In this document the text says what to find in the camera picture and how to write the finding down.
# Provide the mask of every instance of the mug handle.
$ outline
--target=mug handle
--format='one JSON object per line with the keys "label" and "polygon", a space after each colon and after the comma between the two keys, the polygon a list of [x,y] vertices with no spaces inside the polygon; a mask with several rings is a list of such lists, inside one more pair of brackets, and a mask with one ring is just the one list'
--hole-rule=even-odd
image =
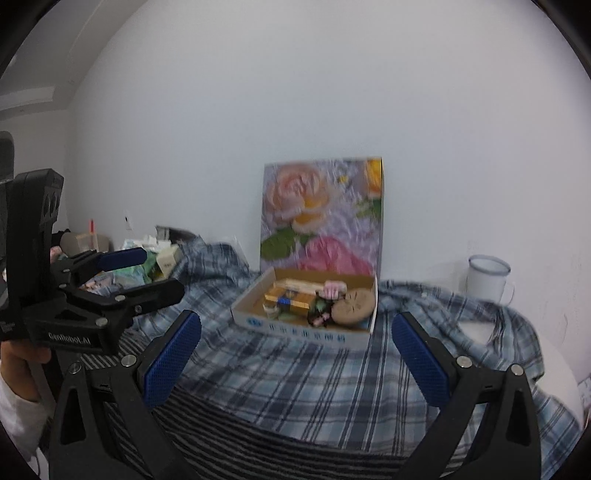
{"label": "mug handle", "polygon": [[511,298],[509,299],[509,301],[507,303],[503,303],[502,300],[503,298],[501,297],[501,301],[499,302],[499,305],[501,305],[502,307],[508,307],[509,305],[511,305],[511,302],[513,301],[513,298],[515,297],[515,283],[514,282],[507,282],[505,284],[505,290],[503,291],[503,297],[505,296],[505,291],[507,288],[507,285],[511,284]]}

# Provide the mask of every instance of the blue gripper pad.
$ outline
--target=blue gripper pad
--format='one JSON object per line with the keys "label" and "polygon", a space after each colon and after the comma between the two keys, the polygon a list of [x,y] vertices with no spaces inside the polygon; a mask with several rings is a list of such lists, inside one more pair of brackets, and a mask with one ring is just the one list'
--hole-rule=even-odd
{"label": "blue gripper pad", "polygon": [[102,254],[96,263],[99,270],[110,272],[119,268],[133,267],[141,265],[148,258],[146,250],[141,247],[130,248],[129,250],[120,250],[110,254]]}
{"label": "blue gripper pad", "polygon": [[143,374],[144,403],[148,408],[158,407],[166,401],[201,339],[199,315],[185,311],[175,323],[178,321],[181,325]]}
{"label": "blue gripper pad", "polygon": [[427,343],[402,314],[396,315],[392,321],[392,339],[427,403],[432,407],[445,406],[450,399],[447,374]]}

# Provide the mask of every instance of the gold package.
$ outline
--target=gold package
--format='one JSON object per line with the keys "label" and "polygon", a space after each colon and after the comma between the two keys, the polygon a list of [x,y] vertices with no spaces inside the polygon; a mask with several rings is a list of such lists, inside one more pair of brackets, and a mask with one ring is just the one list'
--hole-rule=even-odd
{"label": "gold package", "polygon": [[284,312],[307,318],[316,304],[316,295],[273,286],[265,293],[265,300],[279,305]]}

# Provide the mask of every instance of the wall outlet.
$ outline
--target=wall outlet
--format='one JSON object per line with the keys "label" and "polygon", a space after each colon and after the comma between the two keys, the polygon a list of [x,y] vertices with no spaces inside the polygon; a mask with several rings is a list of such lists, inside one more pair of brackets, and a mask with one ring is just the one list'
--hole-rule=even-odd
{"label": "wall outlet", "polygon": [[123,214],[125,215],[125,229],[129,231],[133,230],[134,221],[131,219],[131,214],[129,210],[124,211]]}

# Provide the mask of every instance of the green leaves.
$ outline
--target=green leaves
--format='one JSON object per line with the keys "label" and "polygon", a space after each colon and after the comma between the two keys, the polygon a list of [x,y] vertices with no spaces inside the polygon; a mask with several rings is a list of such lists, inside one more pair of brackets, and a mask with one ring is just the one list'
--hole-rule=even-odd
{"label": "green leaves", "polygon": [[315,236],[313,233],[296,233],[290,226],[277,230],[261,242],[261,258],[267,261],[287,258],[296,251],[298,243],[305,247]]}
{"label": "green leaves", "polygon": [[361,210],[357,212],[357,218],[373,218],[374,220],[382,221],[382,199],[364,200],[359,202]]}

